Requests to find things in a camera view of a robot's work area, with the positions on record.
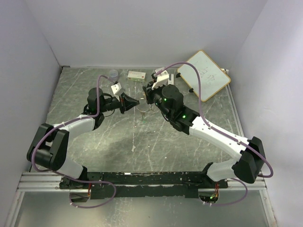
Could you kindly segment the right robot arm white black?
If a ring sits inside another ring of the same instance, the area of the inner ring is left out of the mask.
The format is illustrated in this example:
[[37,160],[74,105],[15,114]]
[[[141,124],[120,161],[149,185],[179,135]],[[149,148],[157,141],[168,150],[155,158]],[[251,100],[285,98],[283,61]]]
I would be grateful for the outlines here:
[[204,187],[211,188],[220,180],[235,177],[245,183],[255,182],[265,163],[259,138],[247,139],[203,120],[198,112],[184,105],[183,94],[175,85],[153,88],[153,84],[150,82],[143,87],[146,102],[155,104],[174,129],[206,140],[231,157],[228,161],[205,166],[201,176]]

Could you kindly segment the large silver keyring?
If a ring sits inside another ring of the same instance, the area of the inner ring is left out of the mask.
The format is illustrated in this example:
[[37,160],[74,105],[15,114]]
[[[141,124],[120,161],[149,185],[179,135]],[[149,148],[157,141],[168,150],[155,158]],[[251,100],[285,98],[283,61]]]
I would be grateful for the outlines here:
[[136,109],[141,113],[152,111],[152,105],[138,105]]

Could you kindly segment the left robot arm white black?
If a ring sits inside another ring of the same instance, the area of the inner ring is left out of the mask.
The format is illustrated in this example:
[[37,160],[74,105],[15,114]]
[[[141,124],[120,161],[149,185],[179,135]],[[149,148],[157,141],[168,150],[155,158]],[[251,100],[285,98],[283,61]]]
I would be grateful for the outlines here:
[[104,113],[118,109],[120,113],[137,106],[140,102],[117,90],[117,96],[92,88],[87,97],[83,113],[76,119],[61,124],[43,123],[39,126],[27,152],[32,166],[42,166],[71,178],[71,185],[82,189],[89,182],[88,171],[67,158],[68,144],[74,138],[97,129],[104,120]]

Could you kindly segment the silver keys bunch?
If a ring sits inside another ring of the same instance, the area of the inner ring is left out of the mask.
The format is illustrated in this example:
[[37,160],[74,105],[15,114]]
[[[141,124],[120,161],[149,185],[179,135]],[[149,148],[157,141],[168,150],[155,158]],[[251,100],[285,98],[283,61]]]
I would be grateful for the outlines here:
[[146,122],[146,112],[141,112],[141,116],[142,116],[142,123]]

